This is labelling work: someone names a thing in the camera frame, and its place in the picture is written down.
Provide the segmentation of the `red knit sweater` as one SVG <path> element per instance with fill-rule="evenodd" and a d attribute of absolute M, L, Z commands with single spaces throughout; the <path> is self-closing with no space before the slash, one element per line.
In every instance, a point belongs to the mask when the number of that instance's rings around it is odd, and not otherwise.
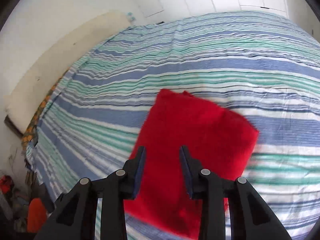
<path fill-rule="evenodd" d="M 242 175 L 259 132 L 240 114 L 188 92 L 162 89 L 136 141 L 146 148 L 140 191 L 125 211 L 161 230 L 197 239 L 202 203 L 187 194 L 179 150 L 221 178 Z"/>

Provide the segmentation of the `red orange trousers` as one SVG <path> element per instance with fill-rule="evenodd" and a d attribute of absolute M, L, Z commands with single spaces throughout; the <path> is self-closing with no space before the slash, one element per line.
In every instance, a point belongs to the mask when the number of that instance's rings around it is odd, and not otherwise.
<path fill-rule="evenodd" d="M 37 233 L 47 221 L 47 210 L 40 198 L 34 198 L 28 209 L 27 232 Z"/>

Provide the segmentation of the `nightstand with clutter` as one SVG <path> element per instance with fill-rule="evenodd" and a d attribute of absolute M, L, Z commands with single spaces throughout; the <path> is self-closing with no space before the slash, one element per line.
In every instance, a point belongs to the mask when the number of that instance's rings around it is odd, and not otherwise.
<path fill-rule="evenodd" d="M 1 172 L 1 226 L 14 232 L 27 232 L 29 200 L 9 175 Z"/>

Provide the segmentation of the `orange floral bed sheet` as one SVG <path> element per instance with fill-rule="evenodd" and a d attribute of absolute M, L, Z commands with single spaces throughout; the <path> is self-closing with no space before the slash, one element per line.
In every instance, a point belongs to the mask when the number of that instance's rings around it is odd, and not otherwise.
<path fill-rule="evenodd" d="M 23 137 L 21 139 L 21 146 L 22 151 L 25 152 L 27 150 L 27 145 L 29 142 L 31 142 L 33 139 L 36 138 L 36 127 L 39 123 L 40 115 L 42 114 L 46 104 L 48 103 L 50 97 L 52 96 L 52 93 L 56 89 L 57 85 L 59 84 L 60 80 L 63 78 L 63 76 L 67 73 L 68 70 L 66 70 L 62 76 L 59 77 L 59 79 L 56 81 L 56 83 L 51 87 L 51 89 L 48 91 L 46 97 L 42 100 L 39 107 L 37 108 L 34 116 L 31 119 L 31 122 L 29 123 L 27 129 L 25 130 L 25 133 L 23 134 Z"/>

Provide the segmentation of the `cream padded headboard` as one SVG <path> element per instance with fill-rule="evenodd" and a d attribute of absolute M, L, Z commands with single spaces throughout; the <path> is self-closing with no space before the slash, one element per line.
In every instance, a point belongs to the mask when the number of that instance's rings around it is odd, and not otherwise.
<path fill-rule="evenodd" d="M 22 137 L 58 78 L 94 46 L 130 26 L 123 12 L 110 11 L 77 27 L 46 50 L 4 97 L 5 124 Z"/>

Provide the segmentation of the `striped blue green bedspread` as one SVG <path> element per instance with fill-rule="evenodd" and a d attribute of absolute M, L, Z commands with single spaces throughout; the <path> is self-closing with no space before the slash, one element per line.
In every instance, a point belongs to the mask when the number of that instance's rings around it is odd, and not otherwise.
<path fill-rule="evenodd" d="M 211 100 L 259 130 L 244 175 L 304 239 L 319 218 L 319 43 L 266 12 L 129 27 L 73 63 L 27 147 L 50 197 L 123 166 L 162 88 Z"/>

